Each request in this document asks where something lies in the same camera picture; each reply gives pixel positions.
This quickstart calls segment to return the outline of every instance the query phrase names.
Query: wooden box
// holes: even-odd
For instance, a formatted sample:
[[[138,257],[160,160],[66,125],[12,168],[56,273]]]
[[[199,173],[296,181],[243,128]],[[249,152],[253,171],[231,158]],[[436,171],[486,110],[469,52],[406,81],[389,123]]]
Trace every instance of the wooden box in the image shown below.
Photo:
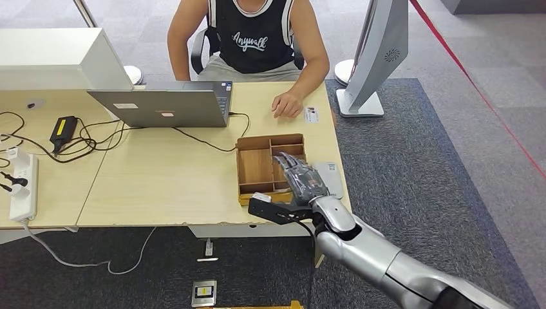
[[[236,148],[241,206],[248,206],[255,192],[271,196],[274,202],[292,200],[283,170],[273,156],[285,152],[305,161],[302,134],[243,137]]]

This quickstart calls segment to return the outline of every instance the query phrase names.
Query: white card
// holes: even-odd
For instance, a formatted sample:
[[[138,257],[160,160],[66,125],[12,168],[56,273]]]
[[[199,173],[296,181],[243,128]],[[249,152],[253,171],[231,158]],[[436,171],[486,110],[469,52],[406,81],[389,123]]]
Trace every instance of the white card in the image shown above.
[[[303,110],[303,115],[305,117],[305,122],[308,124],[317,124],[319,123],[319,110],[313,106],[307,106]]]

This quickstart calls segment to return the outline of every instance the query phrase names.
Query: man's hand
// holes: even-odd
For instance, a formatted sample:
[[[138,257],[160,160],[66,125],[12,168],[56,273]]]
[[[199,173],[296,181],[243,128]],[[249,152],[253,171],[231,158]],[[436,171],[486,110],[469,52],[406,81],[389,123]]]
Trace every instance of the man's hand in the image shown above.
[[[274,112],[273,117],[296,118],[303,110],[302,101],[303,97],[293,91],[276,96],[271,105],[271,111]]]

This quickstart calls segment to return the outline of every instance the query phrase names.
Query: robotic arm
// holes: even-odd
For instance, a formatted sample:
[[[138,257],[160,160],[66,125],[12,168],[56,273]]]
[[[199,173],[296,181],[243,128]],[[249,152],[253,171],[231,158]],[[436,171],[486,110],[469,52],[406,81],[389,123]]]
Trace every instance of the robotic arm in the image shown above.
[[[384,236],[350,214],[328,189],[318,172],[282,153],[275,159],[285,172],[294,200],[271,203],[256,193],[249,213],[277,224],[313,219],[318,249],[378,288],[404,309],[510,309],[507,303],[474,284],[409,257]]]

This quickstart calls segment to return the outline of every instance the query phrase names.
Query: wooden desk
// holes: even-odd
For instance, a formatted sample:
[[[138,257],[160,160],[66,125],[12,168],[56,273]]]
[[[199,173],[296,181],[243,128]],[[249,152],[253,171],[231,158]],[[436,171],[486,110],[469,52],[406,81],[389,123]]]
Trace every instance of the wooden desk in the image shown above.
[[[274,119],[270,106],[292,83],[237,83],[231,111],[250,116],[247,136],[302,133],[309,162],[335,162],[341,157],[324,85],[306,100],[315,106],[319,123]],[[227,129],[184,129],[189,134],[230,149],[247,124],[230,117]],[[344,185],[343,203],[350,209]],[[235,152],[223,153],[173,129],[145,129],[127,134],[109,151],[78,220],[80,227],[159,225],[242,225],[266,221],[247,213],[238,202]]]
[[[27,109],[29,98],[43,98],[45,104],[35,109]],[[18,113],[25,119],[26,125],[18,135],[31,138],[46,149],[53,147],[49,139],[59,117],[74,115],[83,119],[86,124],[111,120],[105,109],[85,91],[0,91],[0,106],[0,111]],[[1,115],[0,133],[11,133],[20,123],[16,116]],[[91,135],[96,139],[104,139],[114,132],[116,125],[92,127]],[[0,149],[16,145],[18,141],[11,138]],[[31,153],[43,153],[29,142],[21,145],[21,149]],[[38,156],[38,206],[36,218],[30,222],[30,226],[75,226],[104,155],[105,152],[91,153],[68,164],[59,164],[44,155]],[[6,157],[5,153],[0,153],[0,156]],[[8,167],[3,171],[12,172],[12,169]],[[10,197],[2,192],[0,228],[20,228],[20,223],[9,220],[9,212]]]

